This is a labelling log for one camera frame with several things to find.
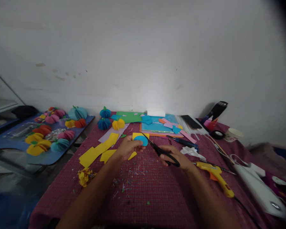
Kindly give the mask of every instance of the green paper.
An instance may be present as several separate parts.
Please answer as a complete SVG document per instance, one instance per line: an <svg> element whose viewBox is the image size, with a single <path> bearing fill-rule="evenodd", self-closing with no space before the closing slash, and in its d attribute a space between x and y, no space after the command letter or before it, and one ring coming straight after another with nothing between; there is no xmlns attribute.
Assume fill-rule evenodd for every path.
<svg viewBox="0 0 286 229"><path fill-rule="evenodd" d="M131 123L131 122L139 122L142 121L142 117L140 117L141 114L144 113L139 113L139 112L123 112L123 111L118 111L116 115L120 116L120 119L123 119L125 123Z"/></svg>

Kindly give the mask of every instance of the white cup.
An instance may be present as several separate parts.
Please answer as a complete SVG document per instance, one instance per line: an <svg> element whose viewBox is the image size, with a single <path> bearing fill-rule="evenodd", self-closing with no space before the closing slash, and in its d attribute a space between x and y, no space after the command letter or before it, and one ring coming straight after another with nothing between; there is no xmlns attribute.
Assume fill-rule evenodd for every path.
<svg viewBox="0 0 286 229"><path fill-rule="evenodd" d="M229 128L226 132L226 136L224 137L224 139L227 142L233 142L241 137L243 137L244 134L242 132L240 132L239 130L233 129L233 128Z"/></svg>

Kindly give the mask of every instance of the yellow glue gun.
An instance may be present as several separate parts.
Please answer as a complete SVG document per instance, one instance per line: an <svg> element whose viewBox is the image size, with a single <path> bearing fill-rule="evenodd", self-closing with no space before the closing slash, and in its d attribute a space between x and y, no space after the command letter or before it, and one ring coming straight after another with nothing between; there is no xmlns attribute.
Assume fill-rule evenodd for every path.
<svg viewBox="0 0 286 229"><path fill-rule="evenodd" d="M203 163L203 162L193 162L194 165L196 165L198 168L206 170L210 173L210 179L218 181L219 185L221 186L223 190L223 194L226 197L233 198L234 192L230 189L229 185L225 182L225 180L221 177L221 169L212 164Z"/></svg>

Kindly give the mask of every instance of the black tape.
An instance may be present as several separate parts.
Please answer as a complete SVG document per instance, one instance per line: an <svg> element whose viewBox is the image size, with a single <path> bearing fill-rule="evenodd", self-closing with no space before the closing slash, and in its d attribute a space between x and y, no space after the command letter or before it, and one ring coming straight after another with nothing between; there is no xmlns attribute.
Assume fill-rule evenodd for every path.
<svg viewBox="0 0 286 229"><path fill-rule="evenodd" d="M212 138L214 138L214 139L221 140L221 139L223 139L226 135L225 135L223 132L219 131L219 130L214 130L214 131L210 134L210 136L211 136Z"/></svg>

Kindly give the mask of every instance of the checkered tablecloth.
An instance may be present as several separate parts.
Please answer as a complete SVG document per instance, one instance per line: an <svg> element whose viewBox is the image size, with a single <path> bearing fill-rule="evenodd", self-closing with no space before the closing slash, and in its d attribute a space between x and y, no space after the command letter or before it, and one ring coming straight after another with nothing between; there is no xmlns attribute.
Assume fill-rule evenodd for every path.
<svg viewBox="0 0 286 229"><path fill-rule="evenodd" d="M216 129L225 132L227 128L227 126L219 124ZM131 123L124 131L124 134L131 135L133 132L139 132L139 123ZM101 131L97 126L91 131L38 202L31 215L29 228L40 229L48 224L52 218L62 217L70 203L83 189L78 183L77 172L83 169L78 158L89 148L100 144L98 139L105 133L106 130ZM197 141L200 149L199 153L205 156L209 162L227 169L211 141L205 136L199 135L199 138L200 140ZM181 144L169 139L153 136L150 139L157 145L172 144L178 149L183 147ZM120 138L111 149L117 149L122 140ZM242 160L250 162L251 154L239 141L228 143L219 140L217 142L228 155L233 153ZM186 156L193 162L198 161L196 157ZM100 156L90 167L93 172L98 172L104 165L99 159ZM237 218L241 226L243 228L255 228L255 225L239 204L235 200L225 197L218 183L209 179L208 172L201 170L201 173L229 212ZM266 216L259 209L259 206L238 177L226 172L221 175L238 199L258 219L262 228L271 228L278 224L275 219ZM164 228L203 227L199 209L191 194L187 177L179 168L163 166L150 145L143 153L138 153L130 161L124 162L116 175L116 179L117 183L112 185L101 208L99 214L101 224L150 225ZM123 184L126 186L124 192L122 192Z"/></svg>

